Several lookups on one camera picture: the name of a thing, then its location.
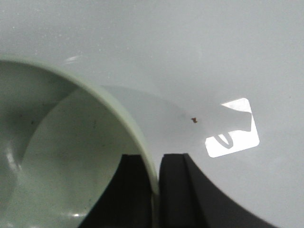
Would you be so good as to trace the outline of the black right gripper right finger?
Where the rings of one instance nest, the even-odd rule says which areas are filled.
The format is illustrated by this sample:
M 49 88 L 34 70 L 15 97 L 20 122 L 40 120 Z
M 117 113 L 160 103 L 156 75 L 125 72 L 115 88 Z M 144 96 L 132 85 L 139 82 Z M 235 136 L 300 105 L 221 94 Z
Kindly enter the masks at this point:
M 271 228 L 223 193 L 187 154 L 165 154 L 159 173 L 162 228 Z

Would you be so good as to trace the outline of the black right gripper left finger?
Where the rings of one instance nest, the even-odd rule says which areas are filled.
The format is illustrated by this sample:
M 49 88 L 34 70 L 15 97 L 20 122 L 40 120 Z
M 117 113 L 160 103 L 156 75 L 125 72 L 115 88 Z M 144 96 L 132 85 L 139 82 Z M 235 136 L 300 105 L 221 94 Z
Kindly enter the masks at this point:
M 79 227 L 152 227 L 152 190 L 140 155 L 122 155 L 109 185 Z

